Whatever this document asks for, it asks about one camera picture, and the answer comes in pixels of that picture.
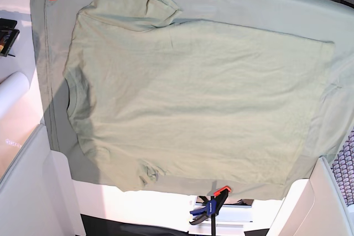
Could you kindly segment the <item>blue orange bar clamp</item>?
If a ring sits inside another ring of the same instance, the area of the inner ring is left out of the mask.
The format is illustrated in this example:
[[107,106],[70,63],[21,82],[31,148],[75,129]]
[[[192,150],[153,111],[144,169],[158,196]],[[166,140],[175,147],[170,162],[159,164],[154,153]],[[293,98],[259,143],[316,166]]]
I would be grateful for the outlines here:
[[216,236],[216,217],[231,191],[229,186],[224,186],[214,192],[210,199],[206,196],[199,196],[203,207],[190,211],[190,214],[195,218],[189,223],[191,225],[199,225],[207,219],[211,219],[211,235]]

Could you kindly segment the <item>light green T-shirt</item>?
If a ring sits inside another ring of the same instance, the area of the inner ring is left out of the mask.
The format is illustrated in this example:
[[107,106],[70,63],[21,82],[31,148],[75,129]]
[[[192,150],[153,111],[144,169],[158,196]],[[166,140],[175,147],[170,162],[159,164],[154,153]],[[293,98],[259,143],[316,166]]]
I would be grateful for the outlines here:
[[219,182],[281,198],[321,155],[309,140],[332,42],[212,20],[173,0],[93,0],[64,77],[82,181],[200,194]]

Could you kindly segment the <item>green table cover cloth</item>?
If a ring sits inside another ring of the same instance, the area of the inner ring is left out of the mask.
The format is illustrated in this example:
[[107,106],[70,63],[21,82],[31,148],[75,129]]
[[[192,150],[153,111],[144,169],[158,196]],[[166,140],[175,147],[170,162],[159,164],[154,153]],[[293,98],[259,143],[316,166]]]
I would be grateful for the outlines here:
[[[44,119],[50,148],[63,153],[69,161],[74,180],[80,169],[70,158],[80,158],[78,139],[73,130],[67,108],[69,87],[63,75],[72,32],[78,12],[93,0],[30,0],[33,43]],[[295,35],[335,46],[327,86],[321,98],[315,125],[309,140],[313,151],[321,152],[332,162],[353,128],[353,10],[327,0],[173,0],[182,10],[177,22],[212,20]],[[163,177],[161,181],[142,190],[171,192],[166,185],[176,179]],[[192,187],[186,195],[210,195],[220,188],[215,182],[206,193]],[[250,198],[232,189],[232,197],[255,200],[281,198]]]

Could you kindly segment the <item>white paper roll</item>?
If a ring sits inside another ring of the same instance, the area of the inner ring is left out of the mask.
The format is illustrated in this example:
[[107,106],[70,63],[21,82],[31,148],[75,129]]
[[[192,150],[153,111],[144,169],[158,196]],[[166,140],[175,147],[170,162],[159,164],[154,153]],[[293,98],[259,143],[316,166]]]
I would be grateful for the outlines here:
[[29,90],[30,83],[22,72],[15,72],[1,83],[1,118]]

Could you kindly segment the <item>black tablet device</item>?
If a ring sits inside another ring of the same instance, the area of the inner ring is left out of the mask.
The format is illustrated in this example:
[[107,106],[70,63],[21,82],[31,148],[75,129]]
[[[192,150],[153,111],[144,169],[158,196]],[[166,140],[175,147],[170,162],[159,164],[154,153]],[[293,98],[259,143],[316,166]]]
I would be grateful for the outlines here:
[[7,57],[20,31],[16,29],[17,21],[1,18],[1,49],[2,57]]

